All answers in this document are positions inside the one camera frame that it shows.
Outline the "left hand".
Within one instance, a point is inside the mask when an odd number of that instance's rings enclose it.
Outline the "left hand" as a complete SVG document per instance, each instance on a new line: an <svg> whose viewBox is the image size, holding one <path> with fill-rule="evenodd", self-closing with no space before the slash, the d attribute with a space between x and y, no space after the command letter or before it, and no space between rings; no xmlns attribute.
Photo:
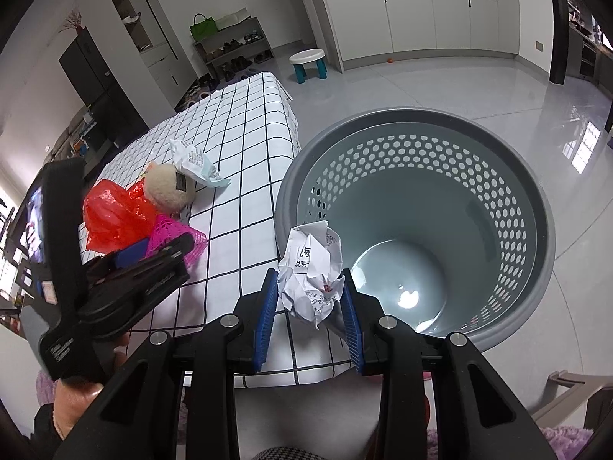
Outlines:
<svg viewBox="0 0 613 460"><path fill-rule="evenodd" d="M82 378L58 379L53 402L53 425L62 440L67 438L104 384Z"/></svg>

